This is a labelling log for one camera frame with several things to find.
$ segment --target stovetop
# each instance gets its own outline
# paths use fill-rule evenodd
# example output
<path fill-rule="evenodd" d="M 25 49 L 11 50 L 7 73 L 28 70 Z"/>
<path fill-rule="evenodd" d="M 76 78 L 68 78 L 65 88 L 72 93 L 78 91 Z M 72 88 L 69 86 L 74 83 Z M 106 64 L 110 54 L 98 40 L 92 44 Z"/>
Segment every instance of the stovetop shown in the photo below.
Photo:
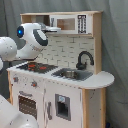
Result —
<path fill-rule="evenodd" d="M 19 66 L 17 68 L 19 68 L 21 70 L 27 70 L 30 72 L 38 72 L 38 73 L 45 74 L 45 73 L 57 68 L 57 66 L 36 63 L 36 62 L 30 62 L 30 63 L 24 64 L 22 66 Z"/>

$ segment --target cabinet door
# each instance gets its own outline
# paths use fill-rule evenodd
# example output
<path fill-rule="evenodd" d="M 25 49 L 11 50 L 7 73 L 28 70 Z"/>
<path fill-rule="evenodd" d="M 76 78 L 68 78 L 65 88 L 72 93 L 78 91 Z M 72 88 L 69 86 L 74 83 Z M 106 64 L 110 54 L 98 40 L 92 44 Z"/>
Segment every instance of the cabinet door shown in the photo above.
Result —
<path fill-rule="evenodd" d="M 40 128 L 44 128 L 43 93 L 13 85 L 13 106 L 19 111 L 37 119 Z"/>
<path fill-rule="evenodd" d="M 81 89 L 46 81 L 46 128 L 82 128 Z"/>

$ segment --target black faucet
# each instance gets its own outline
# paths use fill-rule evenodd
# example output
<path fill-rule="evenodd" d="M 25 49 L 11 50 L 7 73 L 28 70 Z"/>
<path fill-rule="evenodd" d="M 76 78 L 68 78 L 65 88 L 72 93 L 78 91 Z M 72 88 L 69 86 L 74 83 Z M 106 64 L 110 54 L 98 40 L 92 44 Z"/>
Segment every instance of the black faucet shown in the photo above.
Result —
<path fill-rule="evenodd" d="M 94 60 L 93 60 L 92 55 L 91 55 L 89 52 L 87 52 L 87 51 L 82 51 L 82 52 L 79 54 L 79 56 L 78 56 L 78 63 L 76 64 L 76 68 L 77 68 L 78 70 L 86 69 L 86 65 L 87 65 L 86 62 L 85 62 L 84 65 L 81 63 L 81 57 L 82 57 L 83 54 L 88 55 L 89 58 L 90 58 L 90 61 L 91 61 L 90 64 L 91 64 L 91 65 L 94 65 Z"/>

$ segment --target white tile backsplash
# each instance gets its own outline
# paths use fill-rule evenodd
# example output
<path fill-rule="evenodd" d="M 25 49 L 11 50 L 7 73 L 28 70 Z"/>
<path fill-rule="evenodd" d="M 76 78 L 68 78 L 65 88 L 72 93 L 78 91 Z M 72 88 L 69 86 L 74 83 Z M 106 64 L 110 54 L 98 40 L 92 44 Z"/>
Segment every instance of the white tile backsplash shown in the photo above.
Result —
<path fill-rule="evenodd" d="M 85 37 L 49 36 L 48 46 L 39 55 L 36 61 L 41 63 L 68 66 L 76 68 L 78 55 L 82 51 L 88 51 L 94 57 L 94 39 Z M 90 65 L 87 55 L 82 56 L 82 63 L 87 63 L 87 70 L 94 67 Z"/>

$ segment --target oven handle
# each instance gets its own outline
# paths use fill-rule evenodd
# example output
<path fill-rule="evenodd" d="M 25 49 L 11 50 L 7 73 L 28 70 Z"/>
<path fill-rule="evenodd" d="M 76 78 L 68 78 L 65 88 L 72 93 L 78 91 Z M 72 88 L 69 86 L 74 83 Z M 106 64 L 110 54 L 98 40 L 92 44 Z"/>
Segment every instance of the oven handle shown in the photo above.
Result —
<path fill-rule="evenodd" d="M 47 113 L 48 113 L 49 120 L 52 119 L 52 116 L 50 115 L 50 108 L 51 108 L 51 102 L 48 102 Z"/>
<path fill-rule="evenodd" d="M 19 91 L 19 93 L 20 93 L 21 95 L 23 95 L 23 96 L 32 97 L 32 94 L 27 94 L 27 93 L 25 93 L 25 92 L 23 92 L 23 91 Z"/>

